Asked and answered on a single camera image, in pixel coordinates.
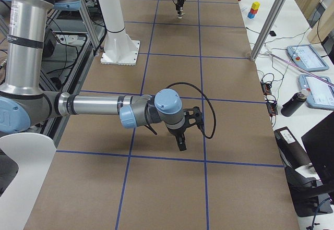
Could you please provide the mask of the white PPR valve with handle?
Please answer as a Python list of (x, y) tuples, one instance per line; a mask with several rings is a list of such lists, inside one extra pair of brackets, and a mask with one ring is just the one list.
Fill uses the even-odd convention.
[(183, 16), (184, 16), (184, 14), (183, 14), (183, 13), (181, 13), (181, 14), (178, 14), (178, 15), (177, 15), (177, 18), (178, 18), (178, 19), (182, 19), (182, 18), (183, 18)]

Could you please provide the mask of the stacked coloured blocks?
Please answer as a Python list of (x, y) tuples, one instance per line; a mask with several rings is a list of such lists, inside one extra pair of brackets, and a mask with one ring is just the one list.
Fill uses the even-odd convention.
[(247, 17), (249, 19), (253, 19), (258, 13), (259, 7), (260, 7), (260, 2), (253, 2), (250, 11), (247, 14)]

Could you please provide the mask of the small black box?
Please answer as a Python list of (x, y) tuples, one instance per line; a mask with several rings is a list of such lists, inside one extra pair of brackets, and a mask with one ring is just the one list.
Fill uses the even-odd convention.
[(275, 37), (276, 36), (276, 33), (274, 31), (270, 31), (269, 34), (272, 36), (272, 37)]

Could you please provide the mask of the small black circuit board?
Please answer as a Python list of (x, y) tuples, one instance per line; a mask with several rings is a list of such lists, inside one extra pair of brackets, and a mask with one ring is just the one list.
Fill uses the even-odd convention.
[(271, 84), (269, 84), (269, 83), (261, 83), (261, 89), (262, 89), (264, 95), (272, 94)]

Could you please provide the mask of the black cylindrical bottle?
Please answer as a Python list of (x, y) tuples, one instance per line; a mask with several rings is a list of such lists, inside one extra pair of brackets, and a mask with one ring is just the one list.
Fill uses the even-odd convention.
[(281, 114), (286, 117), (290, 117), (296, 110), (307, 100), (311, 90), (309, 88), (302, 89), (291, 97), (281, 109)]

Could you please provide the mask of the blue teach pendant far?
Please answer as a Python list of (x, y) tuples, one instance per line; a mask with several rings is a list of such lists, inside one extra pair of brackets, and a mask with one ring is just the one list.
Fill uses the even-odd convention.
[(310, 44), (288, 46), (287, 53), (293, 62), (303, 70), (313, 72), (329, 69), (326, 62)]

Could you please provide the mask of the blue teach pendant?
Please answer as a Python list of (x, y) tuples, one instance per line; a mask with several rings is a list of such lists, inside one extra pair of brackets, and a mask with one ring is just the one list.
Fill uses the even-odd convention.
[(288, 46), (287, 53), (293, 62), (303, 70), (313, 72), (329, 69), (326, 62), (310, 44)]
[(333, 87), (309, 75), (299, 75), (299, 84), (302, 89), (309, 88), (310, 95), (306, 100), (309, 108), (333, 110)]

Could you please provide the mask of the black monitor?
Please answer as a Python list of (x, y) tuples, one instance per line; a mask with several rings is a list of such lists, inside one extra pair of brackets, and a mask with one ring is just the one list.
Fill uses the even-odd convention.
[(307, 155), (320, 179), (333, 182), (333, 113), (302, 137)]

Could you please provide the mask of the black office chair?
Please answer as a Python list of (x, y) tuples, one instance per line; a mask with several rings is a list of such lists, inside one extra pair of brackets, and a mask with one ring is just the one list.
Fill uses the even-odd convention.
[(300, 170), (313, 170), (314, 167), (306, 151), (288, 127), (276, 129), (274, 135), (297, 215), (307, 217), (315, 213), (332, 213), (333, 209), (329, 201), (320, 203), (325, 199), (333, 198), (333, 184), (325, 184), (319, 178), (300, 173)]

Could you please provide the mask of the blue teach pendant near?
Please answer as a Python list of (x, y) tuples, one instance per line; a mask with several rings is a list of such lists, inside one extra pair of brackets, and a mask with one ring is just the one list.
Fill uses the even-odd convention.
[(309, 88), (310, 95), (306, 100), (309, 108), (333, 110), (333, 87), (309, 75), (299, 75), (299, 84), (302, 89)]

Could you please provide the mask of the white curved cover panel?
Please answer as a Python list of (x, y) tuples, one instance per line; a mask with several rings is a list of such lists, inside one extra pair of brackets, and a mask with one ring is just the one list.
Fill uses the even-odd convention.
[(1, 150), (18, 165), (1, 196), (1, 229), (24, 229), (56, 147), (48, 136), (22, 132), (1, 137)]

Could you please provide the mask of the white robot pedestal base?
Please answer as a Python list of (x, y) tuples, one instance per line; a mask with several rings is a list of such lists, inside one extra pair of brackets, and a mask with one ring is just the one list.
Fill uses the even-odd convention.
[(132, 40), (126, 33), (120, 0), (98, 0), (107, 31), (103, 64), (135, 65), (140, 41)]

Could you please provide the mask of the aluminium frame post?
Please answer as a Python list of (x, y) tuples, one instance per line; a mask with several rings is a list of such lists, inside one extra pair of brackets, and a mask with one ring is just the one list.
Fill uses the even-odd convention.
[(260, 50), (261, 48), (263, 47), (265, 41), (266, 41), (266, 38), (277, 18), (277, 16), (279, 15), (280, 13), (280, 10), (282, 9), (284, 3), (285, 3), (286, 0), (275, 0), (272, 7), (271, 7), (271, 10), (266, 18), (266, 21), (264, 22), (264, 25), (260, 31), (260, 34), (255, 42), (255, 45), (252, 49), (252, 52), (250, 54), (250, 57), (249, 59), (251, 61), (255, 61), (257, 56), (259, 55), (260, 53)]

